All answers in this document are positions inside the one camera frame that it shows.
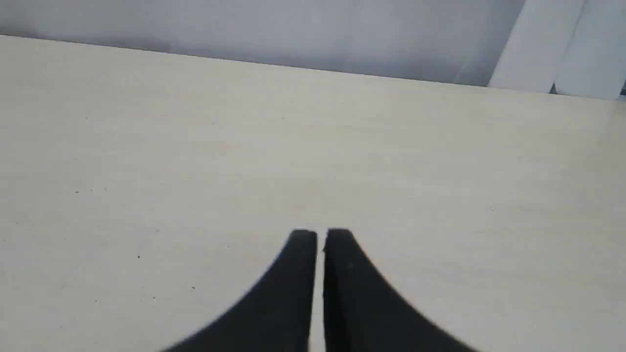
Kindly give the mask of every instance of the wall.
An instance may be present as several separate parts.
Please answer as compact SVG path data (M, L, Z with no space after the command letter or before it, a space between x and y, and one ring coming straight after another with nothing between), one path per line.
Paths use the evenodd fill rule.
M0 0L0 33L486 85L524 0Z

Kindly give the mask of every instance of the white panel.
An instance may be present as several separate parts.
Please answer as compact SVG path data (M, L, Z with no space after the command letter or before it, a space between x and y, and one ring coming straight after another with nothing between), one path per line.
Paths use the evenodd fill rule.
M0 0L0 33L486 85L524 0Z
M626 80L626 1L589 0L555 82L559 94L617 99Z
M585 0L526 0L489 86L548 93Z

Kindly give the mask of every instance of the black object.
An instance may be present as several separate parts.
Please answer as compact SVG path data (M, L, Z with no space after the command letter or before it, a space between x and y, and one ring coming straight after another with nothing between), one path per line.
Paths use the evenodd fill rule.
M324 252L327 352L472 351L415 311L350 231L329 230Z
M305 352L317 234L295 230L272 266L223 316L167 352Z
M258 283L223 316L165 352L306 352L317 234L295 230ZM327 352L473 352L413 309L353 234L328 231L324 248Z

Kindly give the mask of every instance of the table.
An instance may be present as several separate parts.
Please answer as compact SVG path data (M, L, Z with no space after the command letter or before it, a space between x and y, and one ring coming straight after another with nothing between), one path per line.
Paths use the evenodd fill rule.
M0 53L0 350L164 348L291 229L334 226L481 351L626 346L624 102L7 36Z

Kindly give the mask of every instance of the beige tabletop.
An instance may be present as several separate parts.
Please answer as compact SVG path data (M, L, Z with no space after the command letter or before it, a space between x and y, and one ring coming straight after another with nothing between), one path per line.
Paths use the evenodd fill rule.
M481 351L623 352L626 103L0 36L0 351L164 348L332 226Z

